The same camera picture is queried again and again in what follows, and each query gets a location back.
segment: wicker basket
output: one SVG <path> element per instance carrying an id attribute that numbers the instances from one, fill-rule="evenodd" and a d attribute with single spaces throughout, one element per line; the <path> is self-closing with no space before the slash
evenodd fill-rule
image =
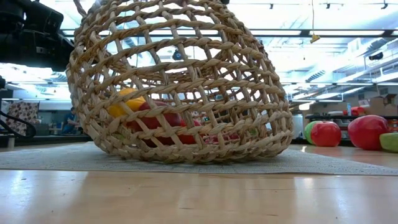
<path id="1" fill-rule="evenodd" d="M 108 1 L 94 5 L 87 15 L 77 4 L 84 17 L 75 31 L 67 76 L 84 131 L 103 151 L 144 161 L 253 159 L 287 149 L 293 136 L 292 114 L 262 45 L 218 0 L 188 0 L 183 7 L 177 2 Z M 164 22 L 146 23 L 156 17 Z M 120 29 L 120 24 L 131 21 L 139 25 Z M 196 37 L 179 35 L 181 26 L 192 29 Z M 157 29 L 168 29 L 172 38 L 151 41 L 150 32 Z M 110 35 L 102 39 L 100 32 L 105 30 Z M 204 37 L 204 30 L 215 31 L 221 41 Z M 145 38 L 144 45 L 123 48 L 123 40 L 138 35 Z M 116 44 L 117 54 L 106 50 L 110 43 Z M 170 46 L 178 49 L 182 59 L 162 62 L 157 52 Z M 206 58 L 189 58 L 185 49 L 192 46 Z M 214 54 L 210 49 L 219 51 Z M 129 57 L 143 52 L 150 53 L 155 65 L 129 63 Z M 125 88 L 137 90 L 122 95 L 119 91 Z M 150 109 L 132 110 L 129 100 L 141 97 Z M 167 105 L 158 106 L 155 101 Z M 112 105 L 122 108 L 123 114 L 111 116 Z M 165 114 L 178 114 L 180 124 L 171 124 Z M 146 118 L 160 125 L 149 129 Z M 138 130 L 130 127 L 132 122 L 139 125 Z M 182 136 L 193 142 L 184 144 Z"/>

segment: green ball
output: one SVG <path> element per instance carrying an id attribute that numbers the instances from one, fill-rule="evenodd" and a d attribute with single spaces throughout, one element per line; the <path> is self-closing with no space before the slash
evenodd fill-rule
<path id="1" fill-rule="evenodd" d="M 398 133 L 380 135 L 381 147 L 389 152 L 398 152 Z"/>
<path id="2" fill-rule="evenodd" d="M 313 141 L 312 141 L 312 139 L 311 139 L 311 131 L 312 131 L 312 128 L 313 128 L 313 126 L 314 126 L 316 123 L 319 123 L 319 122 L 322 122 L 322 121 L 312 121 L 311 123 L 307 124 L 306 127 L 304 128 L 304 136 L 305 136 L 305 139 L 306 139 L 310 144 L 314 144 Z"/>

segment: yellow fruit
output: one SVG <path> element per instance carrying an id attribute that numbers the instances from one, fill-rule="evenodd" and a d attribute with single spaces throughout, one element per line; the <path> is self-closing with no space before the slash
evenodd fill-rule
<path id="1" fill-rule="evenodd" d="M 120 92 L 119 92 L 119 95 L 121 95 L 121 96 L 124 96 L 124 95 L 127 95 L 127 94 L 129 94 L 129 93 L 132 93 L 132 92 L 134 92 L 134 91 L 137 91 L 135 88 L 125 88 L 125 89 L 122 89 Z M 139 107 L 143 104 L 143 103 L 145 103 L 145 99 L 144 99 L 144 97 L 142 97 L 142 96 L 140 96 L 140 97 L 138 97 L 138 98 L 135 98 L 135 99 L 131 99 L 131 100 L 128 100 L 127 102 L 126 102 L 126 104 L 127 104 L 127 106 L 132 110 L 132 111 L 139 111 Z M 111 115 L 111 116 L 113 116 L 114 118 L 117 118 L 118 116 L 122 116 L 122 115 L 125 115 L 125 114 L 127 114 L 124 110 L 123 110 L 123 108 L 120 106 L 120 105 L 111 105 L 109 108 L 108 108 L 108 113 Z"/>

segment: gray rug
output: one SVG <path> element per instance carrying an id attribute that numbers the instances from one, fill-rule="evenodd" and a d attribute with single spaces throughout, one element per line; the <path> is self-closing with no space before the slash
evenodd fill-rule
<path id="1" fill-rule="evenodd" d="M 186 172 L 217 174 L 334 174 L 398 175 L 398 169 L 374 166 L 320 156 L 296 150 L 285 150 L 275 158 L 229 164 L 162 164 L 159 162 L 124 161 L 109 156 L 93 143 L 27 149 L 0 153 L 0 169 L 36 170 L 115 170 L 135 172 Z"/>

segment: cardboard box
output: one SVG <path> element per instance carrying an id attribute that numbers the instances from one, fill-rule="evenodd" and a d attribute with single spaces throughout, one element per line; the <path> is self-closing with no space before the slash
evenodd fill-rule
<path id="1" fill-rule="evenodd" d="M 387 94 L 367 100 L 359 100 L 358 103 L 365 109 L 366 114 L 398 116 L 398 109 L 394 104 L 395 97 L 396 94 Z"/>

